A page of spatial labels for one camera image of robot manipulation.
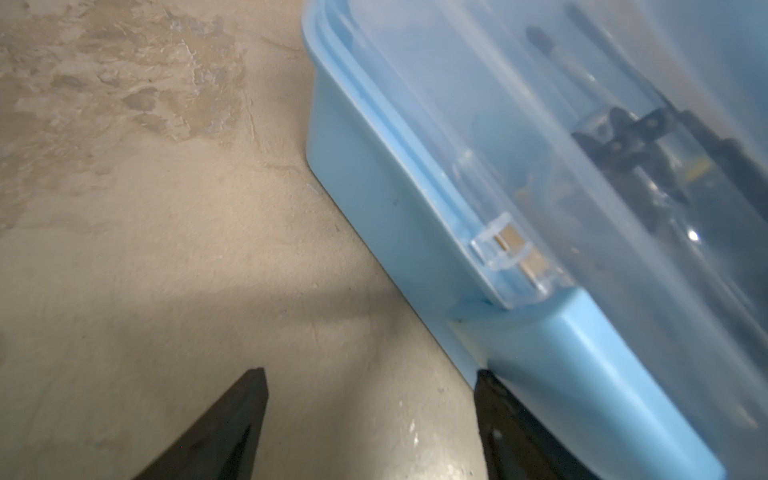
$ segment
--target blue plastic edge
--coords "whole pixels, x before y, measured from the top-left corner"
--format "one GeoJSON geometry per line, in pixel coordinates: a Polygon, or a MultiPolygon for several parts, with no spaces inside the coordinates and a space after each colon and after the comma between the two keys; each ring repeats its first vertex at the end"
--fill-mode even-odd
{"type": "Polygon", "coordinates": [[[479,366],[491,368],[603,478],[723,478],[723,467],[586,292],[567,291],[513,311],[481,300],[478,279],[451,258],[451,246],[435,241],[435,219],[427,218],[415,193],[423,194],[421,188],[403,186],[413,179],[402,172],[372,167],[393,162],[396,138],[372,121],[370,109],[363,120],[366,106],[349,96],[359,86],[335,65],[316,30],[317,5],[308,5],[303,19],[317,66],[310,166],[468,382],[474,384],[479,366]],[[366,124],[372,131],[365,132],[366,124]],[[344,158],[345,147],[354,158],[344,158]],[[365,195],[386,197],[388,205],[390,197],[403,202],[376,215],[360,202],[365,195]],[[398,231],[387,233],[392,226],[398,231]],[[410,251],[398,245],[403,241],[410,251]],[[452,308],[457,304],[464,306],[452,308]]]}
{"type": "MultiPolygon", "coordinates": [[[[317,9],[318,15],[330,15],[326,10],[336,10],[336,3],[338,2],[327,0],[318,2],[318,5],[323,5],[317,9]]],[[[325,43],[327,61],[336,66],[334,71],[327,71],[328,75],[334,77],[337,82],[349,76],[355,78],[354,82],[347,82],[347,88],[343,89],[347,101],[361,112],[366,123],[371,125],[372,133],[379,137],[382,144],[390,150],[394,162],[399,164],[398,172],[415,188],[423,202],[431,207],[435,221],[445,230],[446,237],[453,240],[456,254],[471,270],[486,296],[499,306],[510,306],[504,299],[514,297],[517,286],[520,283],[528,284],[528,281],[517,269],[493,270],[480,261],[470,243],[487,225],[468,205],[422,142],[413,134],[407,122],[352,58],[328,21],[320,22],[316,28],[319,32],[317,38],[325,43]],[[382,124],[395,141],[384,141],[381,138],[382,124]]]]}

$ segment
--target transparent lid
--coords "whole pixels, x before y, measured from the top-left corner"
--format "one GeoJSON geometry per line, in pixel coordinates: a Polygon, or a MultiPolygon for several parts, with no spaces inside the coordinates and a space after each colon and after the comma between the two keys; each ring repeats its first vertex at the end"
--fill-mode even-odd
{"type": "Polygon", "coordinates": [[[768,3],[328,2],[477,220],[452,234],[494,300],[583,286],[729,476],[763,478],[768,3]]]}

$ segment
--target concrete floor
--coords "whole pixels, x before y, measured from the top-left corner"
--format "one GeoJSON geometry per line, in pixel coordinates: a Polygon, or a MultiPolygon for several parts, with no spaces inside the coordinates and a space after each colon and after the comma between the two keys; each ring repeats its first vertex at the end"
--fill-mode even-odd
{"type": "Polygon", "coordinates": [[[0,2],[0,478],[131,478],[246,369],[254,478],[482,478],[303,155],[300,0],[0,2]]]}

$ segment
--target blue plastic storage bin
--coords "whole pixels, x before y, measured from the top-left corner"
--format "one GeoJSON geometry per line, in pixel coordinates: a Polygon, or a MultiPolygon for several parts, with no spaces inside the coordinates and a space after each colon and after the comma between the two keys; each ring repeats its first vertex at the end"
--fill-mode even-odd
{"type": "Polygon", "coordinates": [[[489,368],[601,478],[768,475],[748,6],[306,7],[313,172],[467,381],[489,368]]]}

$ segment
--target scratch on floor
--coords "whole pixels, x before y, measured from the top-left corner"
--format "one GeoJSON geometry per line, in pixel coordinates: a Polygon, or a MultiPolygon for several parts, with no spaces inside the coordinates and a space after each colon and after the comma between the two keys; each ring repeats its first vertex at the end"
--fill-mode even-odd
{"type": "Polygon", "coordinates": [[[322,197],[323,196],[323,191],[321,189],[319,189],[318,187],[315,187],[314,185],[312,185],[309,182],[306,182],[306,185],[310,188],[311,191],[315,192],[318,197],[322,197]]]}
{"type": "Polygon", "coordinates": [[[279,42],[277,40],[273,40],[271,38],[265,37],[264,35],[258,34],[258,33],[254,32],[254,31],[249,31],[249,32],[247,32],[247,34],[253,40],[261,41],[261,42],[269,45],[270,47],[274,47],[274,48],[276,48],[278,50],[281,50],[281,51],[286,51],[286,52],[289,52],[289,53],[301,53],[301,51],[302,51],[301,48],[292,47],[290,45],[285,45],[284,43],[281,43],[281,42],[279,42]]]}
{"type": "Polygon", "coordinates": [[[250,123],[250,136],[253,139],[253,142],[256,144],[256,148],[261,151],[261,141],[259,140],[259,135],[256,133],[256,123],[253,121],[253,111],[251,110],[251,107],[253,106],[253,100],[250,99],[248,94],[243,93],[243,102],[245,104],[245,111],[248,113],[248,121],[250,123]]]}
{"type": "Polygon", "coordinates": [[[315,346],[317,347],[318,351],[320,351],[322,354],[325,354],[323,351],[323,346],[320,345],[320,338],[317,335],[317,325],[315,325],[315,320],[312,320],[310,323],[312,324],[312,337],[315,339],[315,346]]]}

